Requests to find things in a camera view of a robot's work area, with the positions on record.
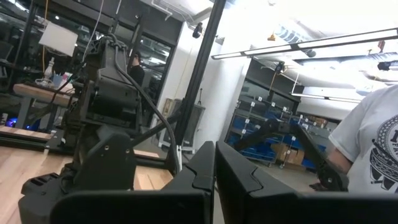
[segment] black cable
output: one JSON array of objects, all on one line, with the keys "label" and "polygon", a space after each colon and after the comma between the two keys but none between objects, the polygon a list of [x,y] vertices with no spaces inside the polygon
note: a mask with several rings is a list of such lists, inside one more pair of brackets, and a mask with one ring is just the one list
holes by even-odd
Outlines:
[{"label": "black cable", "polygon": [[163,117],[162,113],[156,108],[156,106],[153,104],[152,100],[149,98],[149,96],[145,93],[145,91],[142,89],[141,86],[138,85],[138,83],[136,81],[134,81],[133,78],[131,78],[125,71],[123,71],[123,69],[119,66],[118,64],[118,52],[119,52],[119,44],[118,44],[118,40],[116,38],[115,35],[110,34],[110,36],[112,37],[112,39],[115,41],[115,56],[114,56],[114,63],[115,66],[117,68],[117,70],[125,77],[127,78],[133,85],[134,87],[136,87],[136,89],[139,91],[139,93],[145,98],[145,100],[148,102],[149,106],[154,110],[155,114],[159,117],[159,119],[165,124],[166,126],[166,130],[169,133],[170,136],[170,147],[171,150],[173,150],[174,153],[174,161],[177,165],[177,170],[176,172],[180,171],[180,167],[179,167],[179,162],[178,162],[178,157],[177,157],[177,143],[175,142],[175,136],[174,136],[174,132],[173,129],[171,127],[171,125],[169,124],[169,122],[167,122],[167,120]]},{"label": "black cable", "polygon": [[54,103],[55,97],[57,96],[57,94],[59,94],[61,92],[61,90],[72,81],[72,79],[74,79],[75,77],[78,77],[78,74],[80,72],[80,70],[86,65],[85,62],[81,63],[79,66],[77,66],[77,68],[73,71],[72,75],[68,78],[68,80],[62,85],[60,86],[60,88],[58,88],[57,90],[55,90],[54,94],[52,95],[52,99],[51,101],[48,103],[48,105],[42,109],[40,109],[38,112],[30,114],[28,116],[28,121],[30,121],[30,125],[32,125],[33,123],[35,123],[39,118],[43,117],[44,115],[46,115],[47,113],[49,113],[52,109],[52,105]]}]

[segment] person's arm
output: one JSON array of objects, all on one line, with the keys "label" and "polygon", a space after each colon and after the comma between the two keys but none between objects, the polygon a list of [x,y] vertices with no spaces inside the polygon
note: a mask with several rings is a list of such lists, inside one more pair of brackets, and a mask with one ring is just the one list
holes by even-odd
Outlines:
[{"label": "person's arm", "polygon": [[353,163],[347,159],[336,147],[332,149],[328,160],[339,168],[344,174],[347,174]]},{"label": "person's arm", "polygon": [[361,152],[358,134],[369,102],[371,98],[363,99],[329,135],[332,146],[328,150],[328,160],[345,174]]}]

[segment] person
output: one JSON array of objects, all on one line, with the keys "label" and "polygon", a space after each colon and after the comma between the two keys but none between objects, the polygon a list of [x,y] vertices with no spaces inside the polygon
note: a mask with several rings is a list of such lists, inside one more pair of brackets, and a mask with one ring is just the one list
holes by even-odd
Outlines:
[{"label": "person", "polygon": [[349,192],[398,193],[398,85],[365,97],[330,134],[328,160],[347,174]]},{"label": "person", "polygon": [[142,82],[144,81],[145,71],[142,69],[141,65],[141,53],[136,52],[134,59],[132,61],[132,66],[130,68],[129,75],[138,83],[138,85],[142,86]]}]

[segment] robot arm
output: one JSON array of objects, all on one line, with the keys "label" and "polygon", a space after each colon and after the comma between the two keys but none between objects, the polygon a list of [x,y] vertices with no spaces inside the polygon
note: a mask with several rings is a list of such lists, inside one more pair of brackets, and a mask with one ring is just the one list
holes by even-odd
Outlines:
[{"label": "robot arm", "polygon": [[318,150],[311,136],[299,124],[289,124],[276,119],[267,120],[261,128],[234,144],[237,151],[243,150],[273,134],[291,134],[304,148],[305,155],[315,164],[321,184],[331,191],[348,191],[348,178]]}]

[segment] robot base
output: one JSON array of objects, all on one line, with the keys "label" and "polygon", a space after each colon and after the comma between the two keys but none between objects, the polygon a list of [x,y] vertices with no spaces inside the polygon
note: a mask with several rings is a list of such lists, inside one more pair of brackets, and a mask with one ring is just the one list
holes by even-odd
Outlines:
[{"label": "robot base", "polygon": [[61,184],[63,178],[52,173],[29,179],[22,187],[23,196],[18,201],[21,222],[25,224],[50,223],[50,212],[65,193]]}]

